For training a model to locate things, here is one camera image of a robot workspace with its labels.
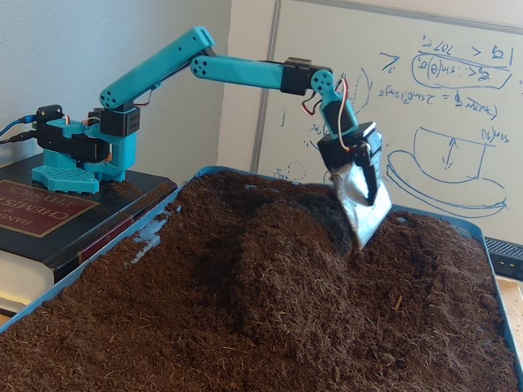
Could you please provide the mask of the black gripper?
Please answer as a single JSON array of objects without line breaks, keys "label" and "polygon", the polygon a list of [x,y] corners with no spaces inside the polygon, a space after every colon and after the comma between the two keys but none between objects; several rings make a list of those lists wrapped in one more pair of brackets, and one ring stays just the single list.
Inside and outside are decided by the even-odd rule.
[{"label": "black gripper", "polygon": [[366,122],[345,134],[342,141],[349,152],[331,135],[324,136],[317,146],[325,166],[338,168],[331,180],[350,224],[354,248],[363,249],[391,210],[380,178],[382,135],[375,122]]}]

